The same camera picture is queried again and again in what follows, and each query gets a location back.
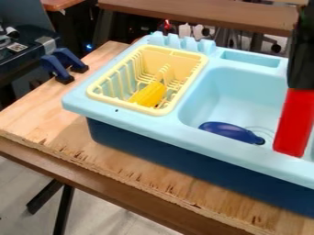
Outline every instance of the concrete floor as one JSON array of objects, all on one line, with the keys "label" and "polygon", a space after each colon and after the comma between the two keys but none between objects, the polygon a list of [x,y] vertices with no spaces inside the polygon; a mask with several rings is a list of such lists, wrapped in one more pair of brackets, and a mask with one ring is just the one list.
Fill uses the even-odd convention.
[{"label": "concrete floor", "polygon": [[[52,234],[61,190],[36,214],[26,203],[51,179],[0,157],[0,235]],[[95,196],[75,190],[66,235],[179,235]]]}]

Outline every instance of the black stand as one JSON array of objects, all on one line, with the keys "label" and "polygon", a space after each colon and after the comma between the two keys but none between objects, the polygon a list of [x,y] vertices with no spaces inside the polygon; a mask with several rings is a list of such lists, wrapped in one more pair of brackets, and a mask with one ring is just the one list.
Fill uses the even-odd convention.
[{"label": "black stand", "polygon": [[[57,180],[52,180],[45,186],[33,199],[27,203],[28,212],[32,215],[36,214],[49,199],[54,196],[64,184]],[[63,235],[68,221],[71,203],[73,200],[74,188],[64,185],[62,198],[59,205],[56,223],[54,225],[53,235]]]},{"label": "black stand", "polygon": [[62,183],[56,180],[52,180],[47,184],[33,199],[27,203],[28,212],[35,215],[39,209],[41,209],[49,199],[54,196],[59,189],[63,186]]},{"label": "black stand", "polygon": [[63,235],[68,221],[71,203],[73,200],[74,188],[64,185],[62,199],[59,205],[58,216],[54,225],[53,235]]}]

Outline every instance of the red cylinder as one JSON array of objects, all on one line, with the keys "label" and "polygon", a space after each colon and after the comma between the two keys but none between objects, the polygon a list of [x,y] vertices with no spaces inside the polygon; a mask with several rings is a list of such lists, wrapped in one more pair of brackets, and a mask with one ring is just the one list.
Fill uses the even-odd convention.
[{"label": "red cylinder", "polygon": [[302,157],[314,123],[314,91],[288,89],[273,149]]}]

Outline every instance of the light blue sink basin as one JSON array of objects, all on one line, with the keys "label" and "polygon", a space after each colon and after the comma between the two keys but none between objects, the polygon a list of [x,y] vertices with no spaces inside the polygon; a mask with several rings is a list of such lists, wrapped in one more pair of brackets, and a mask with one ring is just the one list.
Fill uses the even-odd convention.
[{"label": "light blue sink basin", "polygon": [[[201,52],[209,58],[172,112],[154,117],[87,97],[86,88],[92,82],[147,43]],[[65,109],[100,123],[314,189],[314,164],[310,157],[313,137],[302,159],[272,150],[285,101],[286,67],[285,58],[219,48],[209,40],[195,42],[192,38],[155,33],[130,46],[75,87],[62,103]],[[266,143],[251,145],[198,129],[207,121],[249,129],[265,138]]]}]

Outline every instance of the wooden tabletop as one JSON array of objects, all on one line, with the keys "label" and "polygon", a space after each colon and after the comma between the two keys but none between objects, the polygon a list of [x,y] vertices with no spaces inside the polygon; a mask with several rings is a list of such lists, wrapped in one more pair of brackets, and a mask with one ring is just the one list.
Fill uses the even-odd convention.
[{"label": "wooden tabletop", "polygon": [[226,0],[99,0],[98,2],[99,7],[113,11],[278,36],[289,36],[297,21],[297,10],[294,6],[270,6]]},{"label": "wooden tabletop", "polygon": [[84,0],[40,0],[46,11],[60,11],[82,3]]},{"label": "wooden tabletop", "polygon": [[61,98],[127,47],[106,43],[84,58],[90,70],[72,73],[74,83],[49,80],[2,111],[0,155],[184,234],[312,235],[312,218],[91,140],[84,117],[63,110]]}]

